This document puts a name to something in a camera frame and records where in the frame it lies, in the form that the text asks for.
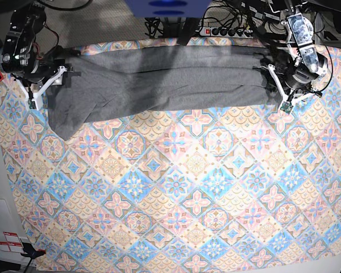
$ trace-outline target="gray garment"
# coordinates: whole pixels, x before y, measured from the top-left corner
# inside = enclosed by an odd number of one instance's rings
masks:
[[[80,71],[71,88],[52,87],[48,119],[69,139],[84,122],[104,121],[145,110],[277,104],[266,79],[253,70],[265,48],[156,47],[72,57]]]

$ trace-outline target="floral pattern fabric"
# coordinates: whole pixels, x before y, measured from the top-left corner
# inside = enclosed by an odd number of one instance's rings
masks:
[[[81,51],[175,45],[148,39]],[[6,76],[0,144],[26,234],[47,251],[38,269],[231,272],[340,254],[341,49],[330,51],[331,85],[291,115],[263,105],[147,111],[84,124],[67,142],[45,109],[25,110]]]

